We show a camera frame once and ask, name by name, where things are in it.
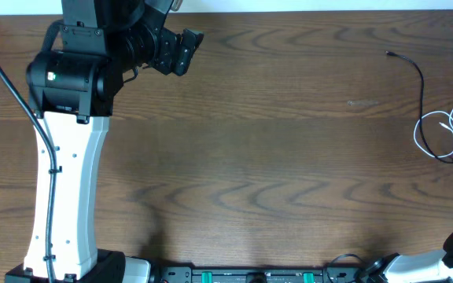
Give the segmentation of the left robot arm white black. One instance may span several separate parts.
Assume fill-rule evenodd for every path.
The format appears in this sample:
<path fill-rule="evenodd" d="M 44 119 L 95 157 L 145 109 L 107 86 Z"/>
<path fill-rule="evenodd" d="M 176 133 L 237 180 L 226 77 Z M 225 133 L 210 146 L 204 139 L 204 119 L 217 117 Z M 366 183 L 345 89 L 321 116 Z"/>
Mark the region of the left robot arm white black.
<path fill-rule="evenodd" d="M 24 261 L 7 282 L 156 282 L 144 259 L 97 247 L 98 167 L 126 72 L 184 75 L 204 36 L 164 23 L 176 0 L 65 1 L 28 65 L 37 137 L 35 220 Z"/>

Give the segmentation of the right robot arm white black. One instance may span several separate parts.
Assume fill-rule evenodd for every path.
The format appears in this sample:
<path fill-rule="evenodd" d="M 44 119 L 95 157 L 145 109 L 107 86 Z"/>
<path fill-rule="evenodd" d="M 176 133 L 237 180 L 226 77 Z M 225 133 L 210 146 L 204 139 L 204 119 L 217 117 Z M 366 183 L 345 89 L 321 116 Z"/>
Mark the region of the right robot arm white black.
<path fill-rule="evenodd" d="M 388 255 L 357 275 L 358 282 L 453 282 L 453 233 L 442 249 L 419 255 Z"/>

